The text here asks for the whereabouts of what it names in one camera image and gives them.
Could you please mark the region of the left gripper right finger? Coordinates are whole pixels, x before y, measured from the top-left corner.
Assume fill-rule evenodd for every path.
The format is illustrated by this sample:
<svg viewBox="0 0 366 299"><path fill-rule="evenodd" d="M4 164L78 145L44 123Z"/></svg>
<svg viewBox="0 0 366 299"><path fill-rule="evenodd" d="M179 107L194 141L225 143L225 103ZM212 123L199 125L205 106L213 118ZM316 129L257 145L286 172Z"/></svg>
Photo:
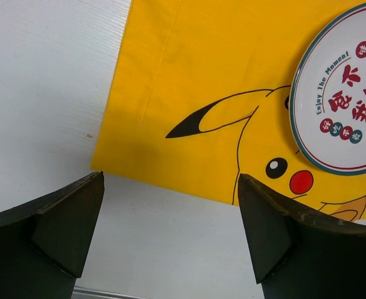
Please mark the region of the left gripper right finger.
<svg viewBox="0 0 366 299"><path fill-rule="evenodd" d="M265 298L366 298L366 225L319 212L247 174L238 199Z"/></svg>

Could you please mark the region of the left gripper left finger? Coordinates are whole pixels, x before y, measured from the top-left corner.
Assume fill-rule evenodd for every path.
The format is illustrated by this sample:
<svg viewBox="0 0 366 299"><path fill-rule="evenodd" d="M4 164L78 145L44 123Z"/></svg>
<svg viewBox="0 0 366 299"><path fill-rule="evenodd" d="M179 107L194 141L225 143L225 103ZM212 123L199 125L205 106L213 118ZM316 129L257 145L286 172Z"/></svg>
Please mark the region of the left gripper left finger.
<svg viewBox="0 0 366 299"><path fill-rule="evenodd" d="M105 191L91 173L0 212L0 298L70 298L82 276Z"/></svg>

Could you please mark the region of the white printed plate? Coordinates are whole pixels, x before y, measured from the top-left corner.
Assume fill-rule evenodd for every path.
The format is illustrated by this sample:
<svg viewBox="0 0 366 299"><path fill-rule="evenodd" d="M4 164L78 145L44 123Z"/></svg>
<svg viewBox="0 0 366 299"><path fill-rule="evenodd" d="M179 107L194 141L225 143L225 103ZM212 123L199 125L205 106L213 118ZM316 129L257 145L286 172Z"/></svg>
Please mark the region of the white printed plate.
<svg viewBox="0 0 366 299"><path fill-rule="evenodd" d="M343 176L366 173L366 3L332 20L305 51L289 120L313 165Z"/></svg>

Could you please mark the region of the yellow Pikachu cloth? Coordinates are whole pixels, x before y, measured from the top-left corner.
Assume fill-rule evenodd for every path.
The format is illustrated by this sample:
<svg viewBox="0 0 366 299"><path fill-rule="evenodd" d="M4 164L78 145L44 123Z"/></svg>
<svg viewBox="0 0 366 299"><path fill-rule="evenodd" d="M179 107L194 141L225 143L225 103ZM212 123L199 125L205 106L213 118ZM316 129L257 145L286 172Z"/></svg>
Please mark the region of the yellow Pikachu cloth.
<svg viewBox="0 0 366 299"><path fill-rule="evenodd" d="M297 67L366 1L133 1L92 168L226 204L248 174L366 225L366 173L323 171L289 120Z"/></svg>

